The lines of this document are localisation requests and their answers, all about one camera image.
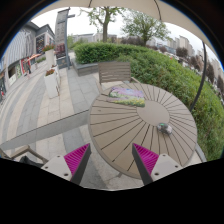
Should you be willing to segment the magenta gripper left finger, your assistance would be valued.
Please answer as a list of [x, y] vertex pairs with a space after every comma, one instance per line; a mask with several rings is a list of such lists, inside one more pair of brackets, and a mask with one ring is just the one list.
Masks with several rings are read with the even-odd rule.
[[85, 144], [65, 156], [56, 155], [42, 169], [79, 185], [91, 154], [90, 144]]

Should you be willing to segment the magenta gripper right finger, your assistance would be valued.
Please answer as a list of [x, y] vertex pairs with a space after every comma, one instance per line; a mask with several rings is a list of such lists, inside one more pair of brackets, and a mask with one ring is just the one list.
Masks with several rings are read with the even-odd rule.
[[169, 155], [158, 155], [135, 143], [132, 144], [132, 154], [144, 185], [182, 169]]

